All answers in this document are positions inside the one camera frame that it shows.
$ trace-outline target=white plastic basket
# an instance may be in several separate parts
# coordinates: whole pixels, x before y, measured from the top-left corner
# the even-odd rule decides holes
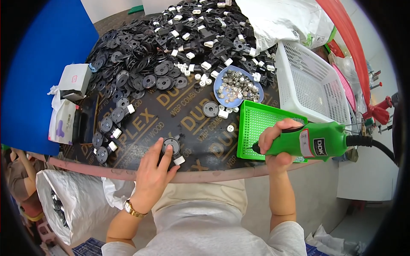
[[[331,65],[290,41],[278,42],[275,62],[281,109],[311,122],[351,124],[342,83]]]

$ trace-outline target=tissue box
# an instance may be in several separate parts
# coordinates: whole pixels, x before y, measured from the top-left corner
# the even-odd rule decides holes
[[[58,83],[62,97],[70,101],[84,99],[91,74],[88,64],[67,65]]]
[[[75,125],[74,122],[78,109],[79,106],[71,101],[61,100],[59,108],[53,109],[51,114],[48,140],[68,145],[73,144],[78,133],[78,125]]]

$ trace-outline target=watch face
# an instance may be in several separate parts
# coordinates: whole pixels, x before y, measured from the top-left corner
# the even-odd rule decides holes
[[[124,203],[124,208],[127,213],[131,212],[131,206],[127,201]]]

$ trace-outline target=gold watch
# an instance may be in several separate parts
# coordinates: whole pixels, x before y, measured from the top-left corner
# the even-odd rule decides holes
[[[132,216],[138,217],[138,218],[143,218],[145,217],[145,215],[148,214],[148,213],[142,214],[134,210],[129,199],[124,202],[124,209],[127,213],[131,214]]]

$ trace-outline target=black cable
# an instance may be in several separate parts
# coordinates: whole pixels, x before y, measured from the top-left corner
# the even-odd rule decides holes
[[[372,140],[371,144],[372,146],[375,146],[376,148],[383,151],[394,162],[394,153],[391,150],[389,150],[386,146],[384,146],[382,143],[378,142],[377,140]]]
[[[391,150],[389,150],[386,146],[384,146],[382,143],[378,142],[377,140],[374,140],[372,137],[361,135],[349,135],[346,137],[346,146],[375,146],[376,148],[383,151],[394,162],[394,153]]]

